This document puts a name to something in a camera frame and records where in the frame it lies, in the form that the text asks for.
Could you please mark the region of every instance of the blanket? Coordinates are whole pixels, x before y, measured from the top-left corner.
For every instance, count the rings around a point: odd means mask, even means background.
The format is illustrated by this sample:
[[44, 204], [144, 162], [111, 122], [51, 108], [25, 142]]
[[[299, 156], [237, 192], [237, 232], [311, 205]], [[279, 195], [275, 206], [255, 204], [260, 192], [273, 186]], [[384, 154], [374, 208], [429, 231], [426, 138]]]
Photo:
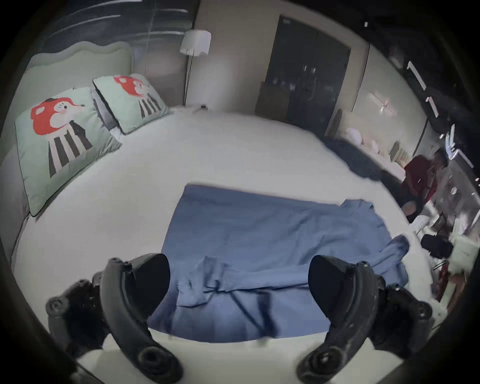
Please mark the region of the blanket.
[[405, 285], [407, 251], [407, 240], [392, 240], [365, 201], [319, 204], [187, 185], [162, 249], [170, 287], [148, 325], [203, 342], [325, 332], [330, 322], [308, 289], [315, 255], [366, 260], [387, 284]]

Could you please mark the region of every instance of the white bedsheet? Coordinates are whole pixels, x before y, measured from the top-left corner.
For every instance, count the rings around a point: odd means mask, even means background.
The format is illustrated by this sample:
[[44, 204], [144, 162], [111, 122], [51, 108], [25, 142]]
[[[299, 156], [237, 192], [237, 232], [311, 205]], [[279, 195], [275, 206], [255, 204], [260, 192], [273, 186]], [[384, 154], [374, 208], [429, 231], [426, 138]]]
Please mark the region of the white bedsheet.
[[19, 239], [14, 275], [45, 326], [47, 299], [91, 278], [110, 257], [161, 251], [187, 183], [335, 204], [372, 201], [392, 237], [403, 233], [410, 242], [408, 288], [420, 300], [430, 297], [429, 265], [394, 199], [381, 183], [353, 174], [313, 134], [254, 116], [199, 111], [150, 122], [122, 142], [41, 216], [30, 217]]

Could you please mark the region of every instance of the red cartoon face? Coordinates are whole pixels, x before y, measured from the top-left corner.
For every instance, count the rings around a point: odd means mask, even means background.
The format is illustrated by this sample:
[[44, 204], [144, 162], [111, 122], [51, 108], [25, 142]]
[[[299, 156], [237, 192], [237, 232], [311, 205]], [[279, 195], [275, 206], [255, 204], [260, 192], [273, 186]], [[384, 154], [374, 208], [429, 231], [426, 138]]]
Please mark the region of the red cartoon face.
[[38, 135], [55, 132], [73, 120], [83, 105], [75, 105], [69, 97], [47, 99], [40, 105], [32, 108], [30, 118], [33, 120], [33, 129]]
[[145, 97], [148, 93], [148, 85], [141, 80], [129, 76], [114, 76], [113, 78], [129, 95]]

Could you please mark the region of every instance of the upholstered headboard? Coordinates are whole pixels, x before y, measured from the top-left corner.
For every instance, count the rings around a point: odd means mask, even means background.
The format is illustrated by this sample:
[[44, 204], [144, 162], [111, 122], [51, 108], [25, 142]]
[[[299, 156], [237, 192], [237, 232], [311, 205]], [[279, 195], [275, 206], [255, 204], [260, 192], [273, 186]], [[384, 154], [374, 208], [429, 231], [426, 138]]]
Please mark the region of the upholstered headboard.
[[392, 162], [396, 162], [402, 167], [408, 164], [410, 160], [410, 156], [408, 155], [407, 151], [401, 147], [399, 141], [394, 142], [392, 149], [390, 152], [388, 152], [388, 154]]
[[134, 68], [130, 45], [100, 47], [87, 41], [58, 53], [39, 53], [28, 63], [10, 104], [0, 137], [0, 163], [15, 144], [15, 119], [26, 109], [72, 87], [92, 87], [94, 77], [129, 75]]

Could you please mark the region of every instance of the person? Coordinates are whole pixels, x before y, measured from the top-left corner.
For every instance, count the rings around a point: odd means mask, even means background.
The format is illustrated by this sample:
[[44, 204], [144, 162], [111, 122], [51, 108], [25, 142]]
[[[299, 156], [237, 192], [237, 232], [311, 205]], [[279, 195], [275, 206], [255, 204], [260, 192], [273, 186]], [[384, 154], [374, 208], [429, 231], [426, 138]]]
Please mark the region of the person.
[[432, 160], [418, 155], [405, 166], [405, 180], [396, 199], [409, 221], [420, 214], [437, 191], [437, 173], [447, 165], [448, 157], [443, 149], [439, 149]]

